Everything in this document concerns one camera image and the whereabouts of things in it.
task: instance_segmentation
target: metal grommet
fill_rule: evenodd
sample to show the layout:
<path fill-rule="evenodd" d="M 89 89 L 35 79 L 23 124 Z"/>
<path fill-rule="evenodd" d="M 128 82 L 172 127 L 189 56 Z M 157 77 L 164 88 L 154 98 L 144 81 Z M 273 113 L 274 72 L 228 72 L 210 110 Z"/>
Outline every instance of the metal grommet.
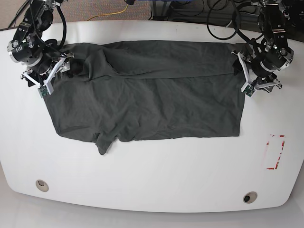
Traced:
<path fill-rule="evenodd" d="M 253 203 L 257 199 L 257 193 L 252 191 L 243 197 L 244 203 Z"/>
<path fill-rule="evenodd" d="M 47 192 L 48 191 L 48 184 L 45 183 L 43 180 L 37 180 L 36 181 L 36 187 L 43 192 Z"/>

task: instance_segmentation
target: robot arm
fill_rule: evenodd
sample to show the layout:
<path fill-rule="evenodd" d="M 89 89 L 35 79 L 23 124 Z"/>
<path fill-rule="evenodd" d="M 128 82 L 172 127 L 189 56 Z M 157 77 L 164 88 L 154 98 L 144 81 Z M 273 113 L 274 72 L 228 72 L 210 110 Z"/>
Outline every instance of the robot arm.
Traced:
<path fill-rule="evenodd" d="M 28 86 L 38 85 L 42 96 L 52 94 L 51 79 L 58 71 L 69 70 L 69 53 L 62 53 L 60 49 L 66 39 L 66 22 L 60 5 L 63 0 L 31 0 L 23 21 L 19 24 L 13 40 L 8 45 L 11 59 L 27 65 L 27 70 L 21 76 L 28 82 Z M 61 43 L 50 39 L 43 41 L 42 32 L 47 30 L 53 22 L 53 11 L 57 8 L 63 23 L 64 35 Z"/>
<path fill-rule="evenodd" d="M 260 7 L 258 24 L 264 38 L 261 44 L 251 43 L 253 55 L 247 51 L 238 54 L 246 78 L 242 92 L 248 96 L 252 96 L 256 90 L 270 93 L 275 86 L 281 89 L 282 84 L 275 72 L 287 68 L 294 58 L 294 51 L 288 46 L 286 38 L 286 18 L 280 10 L 281 1 L 252 1 L 251 4 Z M 244 68 L 245 62 L 249 63 L 249 70 Z"/>

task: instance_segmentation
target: white table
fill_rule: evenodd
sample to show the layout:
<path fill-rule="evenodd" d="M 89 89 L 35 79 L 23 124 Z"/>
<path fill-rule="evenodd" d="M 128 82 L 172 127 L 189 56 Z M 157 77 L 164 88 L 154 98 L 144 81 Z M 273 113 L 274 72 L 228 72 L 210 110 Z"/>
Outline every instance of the white table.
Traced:
<path fill-rule="evenodd" d="M 68 23 L 67 30 L 68 43 L 219 42 L 204 25 L 178 22 L 76 22 Z M 229 28 L 211 30 L 222 37 L 232 33 Z M 116 141 L 101 156 L 93 143 L 56 134 L 37 90 L 20 80 L 24 66 L 13 63 L 6 51 L 14 32 L 0 32 L 0 161 L 14 191 L 93 207 L 155 212 L 260 209 L 280 206 L 289 198 L 304 160 L 302 43 L 289 41 L 294 61 L 278 74 L 282 90 L 246 98 L 239 137 Z M 62 25 L 54 24 L 43 39 L 60 40 L 61 34 Z M 235 36 L 229 42 L 242 40 Z M 279 166 L 269 170 L 276 166 L 282 141 Z M 44 180 L 49 191 L 38 190 L 36 180 Z M 258 198 L 245 204 L 243 197 L 251 191 Z"/>

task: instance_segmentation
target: dark gray shirt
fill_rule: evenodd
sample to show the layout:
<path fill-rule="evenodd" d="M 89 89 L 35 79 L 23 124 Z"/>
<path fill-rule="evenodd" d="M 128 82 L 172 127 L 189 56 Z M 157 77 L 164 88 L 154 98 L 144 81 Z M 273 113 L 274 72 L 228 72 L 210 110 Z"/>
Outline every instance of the dark gray shirt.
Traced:
<path fill-rule="evenodd" d="M 115 139 L 239 136 L 245 96 L 227 43 L 126 41 L 65 46 L 83 63 L 63 73 L 45 103 L 56 132 L 96 143 Z"/>

